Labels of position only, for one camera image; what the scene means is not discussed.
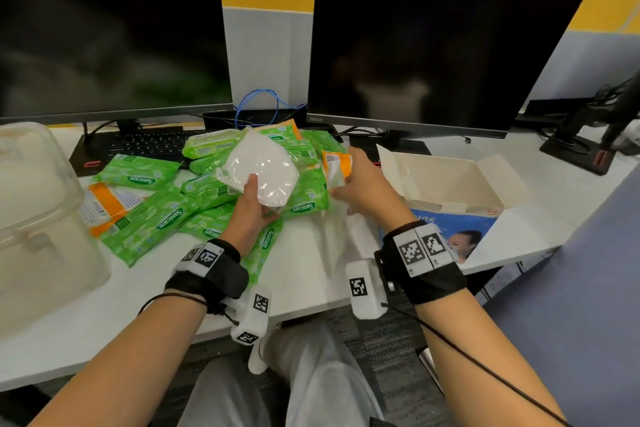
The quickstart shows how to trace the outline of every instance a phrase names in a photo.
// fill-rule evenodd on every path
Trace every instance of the clear plastic container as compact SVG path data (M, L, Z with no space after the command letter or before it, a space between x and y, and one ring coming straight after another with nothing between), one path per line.
M80 218L83 200L47 127L0 126L0 335L109 278L108 264Z

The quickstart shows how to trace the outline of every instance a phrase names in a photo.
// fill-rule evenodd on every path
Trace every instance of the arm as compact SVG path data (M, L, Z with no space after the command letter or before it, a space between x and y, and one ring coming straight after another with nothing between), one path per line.
M332 196L373 217L385 233L415 221L382 172L351 148L353 170ZM467 289L416 306L418 316L463 351L562 416L551 393ZM555 419L464 358L423 328L438 376L456 420L464 427L558 427Z
M220 238L246 255L263 218L251 177ZM92 359L44 407L32 427L146 427L180 366L206 307L180 297L159 298Z

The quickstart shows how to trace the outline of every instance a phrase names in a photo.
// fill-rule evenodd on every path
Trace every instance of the blue cable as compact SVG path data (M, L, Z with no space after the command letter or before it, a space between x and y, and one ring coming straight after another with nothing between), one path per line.
M291 110L300 110L300 108L304 108L307 106L306 103L303 103L299 107L292 107L288 103L285 103L284 101L282 101L280 97L276 94L276 92L273 90L268 90L268 89L253 90L247 93L242 99L242 101L239 103L239 105L236 107L236 118L234 119L236 128L238 128L238 117L240 116L240 112L243 110L244 106L249 102L249 100L251 100L254 96L260 93L269 93L271 96L273 96L276 99L276 111L273 113L273 118L271 118L271 121L269 123L254 123L254 124L248 124L245 126L260 127L265 125L271 125L273 122L275 122L276 117L278 116L278 109L280 108L280 104L282 104L286 108L290 108Z

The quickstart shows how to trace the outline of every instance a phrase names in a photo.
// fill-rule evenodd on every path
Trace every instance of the black monitor screen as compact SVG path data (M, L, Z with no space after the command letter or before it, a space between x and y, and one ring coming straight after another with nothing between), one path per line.
M0 119L230 102L221 0L0 0Z
M581 1L316 0L308 112L506 131Z

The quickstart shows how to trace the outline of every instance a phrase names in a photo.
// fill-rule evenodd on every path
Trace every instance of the gray pants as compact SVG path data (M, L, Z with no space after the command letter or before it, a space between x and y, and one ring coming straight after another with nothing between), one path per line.
M324 320L276 331L264 359L291 387L287 427L367 427L382 412L351 352ZM213 360L196 382L178 427L269 427L249 373Z

